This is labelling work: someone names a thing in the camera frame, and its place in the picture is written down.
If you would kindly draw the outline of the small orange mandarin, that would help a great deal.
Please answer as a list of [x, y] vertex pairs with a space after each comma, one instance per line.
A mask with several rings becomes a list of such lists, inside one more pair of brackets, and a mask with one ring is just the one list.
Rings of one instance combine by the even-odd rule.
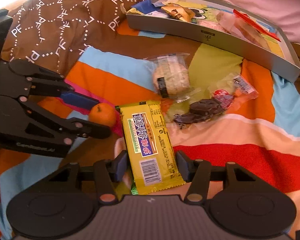
[[113, 127], [116, 123], [116, 111], [107, 103], [99, 103], [91, 109], [88, 120], [96, 124]]

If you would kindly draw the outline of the yellow snack bar packet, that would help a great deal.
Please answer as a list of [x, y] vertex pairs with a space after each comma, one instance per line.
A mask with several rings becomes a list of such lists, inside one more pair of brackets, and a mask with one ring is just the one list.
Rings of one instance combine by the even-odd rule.
[[175, 160], [159, 101], [116, 106], [137, 194], [145, 195], [185, 184]]

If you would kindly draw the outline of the clear round cake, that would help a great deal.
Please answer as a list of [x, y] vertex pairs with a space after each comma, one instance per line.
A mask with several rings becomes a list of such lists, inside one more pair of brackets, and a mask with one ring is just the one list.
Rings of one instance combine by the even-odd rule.
[[189, 53], [172, 53], [144, 59], [154, 88], [162, 98], [181, 103], [201, 91], [190, 82], [188, 57]]

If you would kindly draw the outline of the colourful striped cartoon blanket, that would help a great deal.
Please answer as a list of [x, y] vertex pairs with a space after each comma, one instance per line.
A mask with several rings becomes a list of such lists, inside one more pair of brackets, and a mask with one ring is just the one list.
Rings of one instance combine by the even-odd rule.
[[[0, 0], [0, 8], [5, 2]], [[10, 12], [28, 0], [19, 0]], [[212, 46], [180, 37], [133, 30], [126, 17], [117, 32], [130, 40], [130, 51], [113, 53], [89, 47], [66, 80], [80, 92], [109, 105], [124, 105], [159, 96], [147, 81], [142, 59], [161, 54], [189, 53], [191, 80], [207, 88], [238, 72], [258, 91], [258, 97], [216, 120], [180, 129], [168, 124], [175, 150], [213, 165], [237, 162], [288, 194], [297, 206], [290, 235], [300, 238], [300, 77], [291, 83], [277, 74]], [[292, 42], [300, 59], [300, 43]]]

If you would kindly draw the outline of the dried tofu snack packet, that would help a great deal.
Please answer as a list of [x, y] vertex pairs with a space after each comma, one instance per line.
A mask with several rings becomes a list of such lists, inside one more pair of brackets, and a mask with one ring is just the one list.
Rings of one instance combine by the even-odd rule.
[[218, 24], [233, 36], [247, 40], [259, 47], [270, 50], [264, 35], [281, 42], [276, 34], [271, 33], [253, 21], [247, 14], [234, 9], [232, 13], [220, 11], [216, 15]]

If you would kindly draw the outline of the pink wrapped snack in tray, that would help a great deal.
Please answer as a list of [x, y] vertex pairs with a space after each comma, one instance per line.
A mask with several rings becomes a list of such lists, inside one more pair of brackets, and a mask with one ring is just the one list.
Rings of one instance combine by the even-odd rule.
[[212, 21], [198, 19], [197, 24], [202, 26], [202, 27], [206, 27], [206, 28], [210, 28], [210, 29], [213, 29], [213, 30], [228, 33], [218, 22], [212, 22]]

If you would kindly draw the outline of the gold foil snack packet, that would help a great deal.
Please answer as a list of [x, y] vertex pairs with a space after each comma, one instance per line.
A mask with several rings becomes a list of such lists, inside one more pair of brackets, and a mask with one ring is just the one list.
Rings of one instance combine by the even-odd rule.
[[162, 6], [161, 9], [168, 13], [173, 19], [180, 20], [182, 22], [191, 22], [195, 16], [195, 12], [191, 9], [182, 7], [175, 3], [168, 3]]

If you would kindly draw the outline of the clear packet dark prunes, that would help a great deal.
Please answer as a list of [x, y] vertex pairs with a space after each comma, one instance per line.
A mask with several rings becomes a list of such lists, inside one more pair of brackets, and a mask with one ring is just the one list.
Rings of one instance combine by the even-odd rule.
[[208, 96], [196, 99], [196, 89], [186, 98], [176, 101], [165, 114], [168, 123], [175, 123], [180, 129], [192, 124], [217, 119], [227, 110], [238, 110], [241, 106], [258, 97], [258, 91], [242, 75], [230, 73], [221, 80], [210, 84]]

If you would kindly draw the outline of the brown patterned PF duvet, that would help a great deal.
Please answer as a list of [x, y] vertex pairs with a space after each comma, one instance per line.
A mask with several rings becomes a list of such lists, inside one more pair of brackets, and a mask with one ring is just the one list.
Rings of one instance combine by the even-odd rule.
[[89, 47], [128, 52], [130, 40], [117, 32], [125, 20], [120, 8], [140, 1], [28, 0], [10, 12], [13, 22], [1, 56], [65, 75]]

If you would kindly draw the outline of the grey cardboard tray box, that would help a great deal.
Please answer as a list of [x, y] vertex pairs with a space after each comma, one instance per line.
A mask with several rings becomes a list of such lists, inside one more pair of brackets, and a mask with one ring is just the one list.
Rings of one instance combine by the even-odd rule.
[[[131, 14], [128, 10], [133, 5], [121, 4], [120, 9], [126, 15], [128, 25], [132, 29], [175, 35], [226, 50], [253, 61], [290, 82], [296, 81], [300, 75], [300, 61], [284, 32], [278, 26], [260, 16], [221, 0], [151, 0], [151, 2], [155, 7], [175, 3], [191, 9], [195, 12], [195, 16], [191, 22], [175, 20], [169, 14], [169, 18], [149, 17]], [[197, 24], [198, 19], [218, 22], [216, 15], [220, 11], [232, 13], [234, 9], [247, 14], [261, 27], [276, 34], [281, 42], [264, 35], [270, 46], [270, 50], [267, 50], [230, 33], [224, 33]]]

